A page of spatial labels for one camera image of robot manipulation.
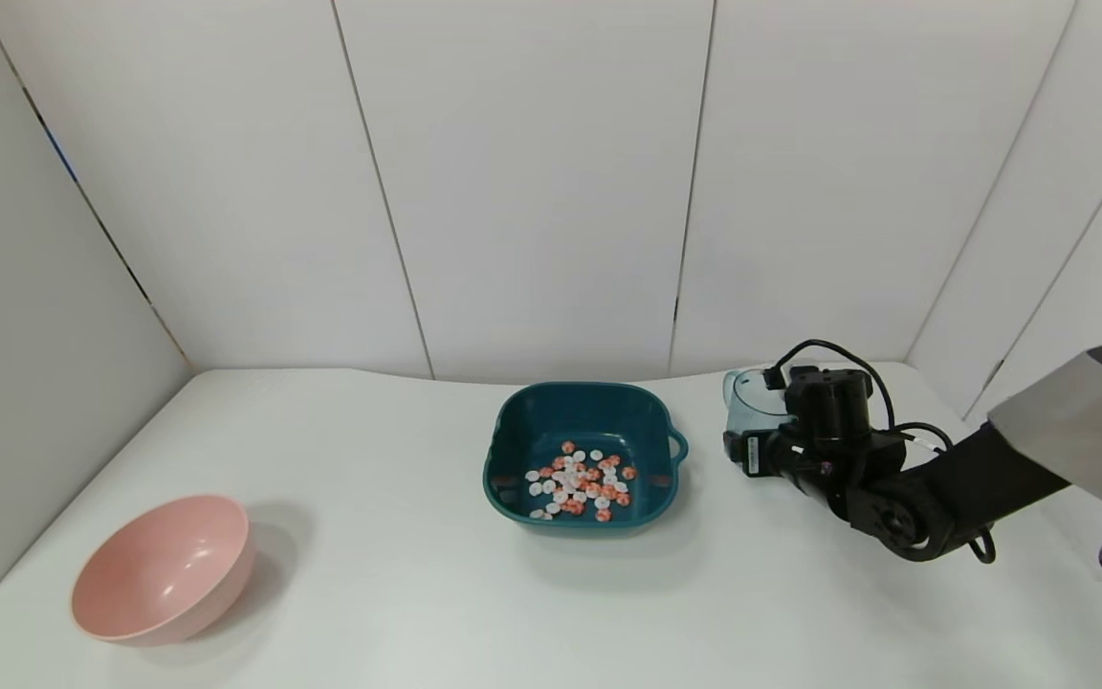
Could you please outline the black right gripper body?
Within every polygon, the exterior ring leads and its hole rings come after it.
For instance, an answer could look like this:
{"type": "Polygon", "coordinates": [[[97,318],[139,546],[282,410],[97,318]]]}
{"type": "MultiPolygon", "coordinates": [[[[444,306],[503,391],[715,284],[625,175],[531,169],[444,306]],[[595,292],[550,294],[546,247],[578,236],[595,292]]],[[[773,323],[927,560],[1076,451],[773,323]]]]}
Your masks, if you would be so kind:
{"type": "Polygon", "coordinates": [[[804,450],[799,440],[799,423],[796,420],[744,432],[739,440],[744,474],[748,477],[782,477],[804,493],[799,476],[804,450]]]}

